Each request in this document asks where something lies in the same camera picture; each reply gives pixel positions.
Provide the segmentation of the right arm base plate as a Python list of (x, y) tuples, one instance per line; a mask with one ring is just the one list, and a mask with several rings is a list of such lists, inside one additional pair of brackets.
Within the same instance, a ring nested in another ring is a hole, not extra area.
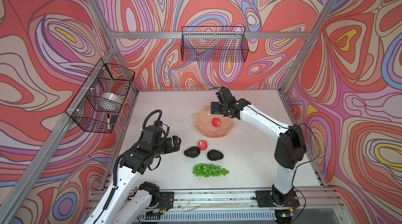
[(257, 190), (253, 199), (257, 202), (258, 207), (298, 208), (300, 206), (294, 190), (287, 194), (276, 190)]

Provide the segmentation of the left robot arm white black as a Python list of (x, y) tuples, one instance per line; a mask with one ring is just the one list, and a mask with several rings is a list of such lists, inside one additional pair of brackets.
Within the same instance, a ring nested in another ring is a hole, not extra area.
[(86, 224), (132, 224), (145, 209), (159, 204), (159, 186), (150, 182), (138, 186), (129, 203), (124, 202), (154, 159), (180, 150), (181, 139), (168, 137), (168, 132), (161, 126), (142, 129), (139, 140), (116, 161), (112, 182)]

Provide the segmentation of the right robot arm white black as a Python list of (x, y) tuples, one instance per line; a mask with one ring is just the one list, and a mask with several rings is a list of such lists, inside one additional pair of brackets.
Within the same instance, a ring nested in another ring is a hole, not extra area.
[(274, 158), (278, 163), (276, 180), (271, 189), (272, 203), (283, 206), (294, 192), (294, 177), (301, 164), (307, 146), (301, 126), (282, 123), (257, 109), (246, 99), (236, 99), (227, 87), (219, 87), (216, 92), (218, 102), (212, 102), (210, 113), (245, 121), (275, 143)]

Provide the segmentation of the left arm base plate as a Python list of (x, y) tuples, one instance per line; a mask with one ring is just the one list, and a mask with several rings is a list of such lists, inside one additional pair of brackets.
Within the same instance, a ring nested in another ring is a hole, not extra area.
[(156, 192), (151, 195), (149, 208), (159, 209), (159, 211), (169, 210), (174, 206), (174, 192)]

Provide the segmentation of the pink faceted fruit bowl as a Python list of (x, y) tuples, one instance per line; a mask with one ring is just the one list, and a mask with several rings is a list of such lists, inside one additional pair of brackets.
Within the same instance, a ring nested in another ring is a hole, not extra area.
[[(219, 128), (212, 125), (212, 120), (219, 118), (222, 122)], [(223, 115), (211, 115), (210, 107), (204, 106), (199, 113), (194, 116), (195, 128), (203, 136), (208, 138), (221, 138), (226, 136), (234, 127), (232, 119)]]

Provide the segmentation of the red apple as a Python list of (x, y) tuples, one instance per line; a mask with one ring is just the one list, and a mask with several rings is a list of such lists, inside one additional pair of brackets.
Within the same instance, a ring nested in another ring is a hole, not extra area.
[(219, 118), (214, 118), (212, 120), (212, 125), (216, 128), (219, 128), (221, 126), (222, 122)]
[(198, 143), (198, 148), (199, 148), (201, 151), (207, 150), (207, 148), (208, 148), (207, 142), (206, 142), (205, 140), (200, 141), (200, 142)]

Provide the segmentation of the dark avocado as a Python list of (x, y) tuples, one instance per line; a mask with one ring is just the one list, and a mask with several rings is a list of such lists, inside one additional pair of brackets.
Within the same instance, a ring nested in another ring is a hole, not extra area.
[(192, 146), (184, 151), (184, 155), (188, 158), (196, 158), (200, 155), (201, 150), (197, 146)]
[(217, 151), (217, 150), (210, 150), (207, 153), (207, 158), (210, 161), (219, 161), (219, 160), (222, 160), (224, 158), (224, 154), (221, 153), (220, 151)]

